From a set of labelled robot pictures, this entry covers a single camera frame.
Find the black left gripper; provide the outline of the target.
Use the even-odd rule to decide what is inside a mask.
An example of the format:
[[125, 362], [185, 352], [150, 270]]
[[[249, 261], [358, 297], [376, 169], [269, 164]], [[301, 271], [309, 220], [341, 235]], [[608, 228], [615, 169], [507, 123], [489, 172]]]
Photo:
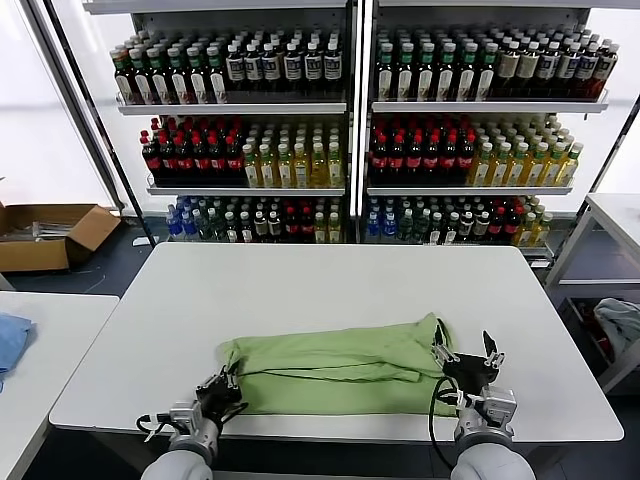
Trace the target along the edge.
[[218, 373], [196, 387], [204, 417], [223, 418], [243, 405], [242, 394], [237, 388], [237, 369], [237, 363], [223, 365]]

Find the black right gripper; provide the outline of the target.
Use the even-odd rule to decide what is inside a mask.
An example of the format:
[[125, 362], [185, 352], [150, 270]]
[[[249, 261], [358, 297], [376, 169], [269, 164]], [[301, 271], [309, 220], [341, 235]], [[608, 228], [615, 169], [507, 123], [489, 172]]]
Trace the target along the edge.
[[493, 368], [499, 368], [504, 361], [493, 337], [483, 331], [483, 344], [486, 358], [452, 352], [446, 342], [446, 335], [440, 324], [436, 326], [431, 346], [432, 355], [437, 364], [444, 364], [444, 374], [455, 380], [462, 392], [479, 395], [481, 390], [493, 382]]

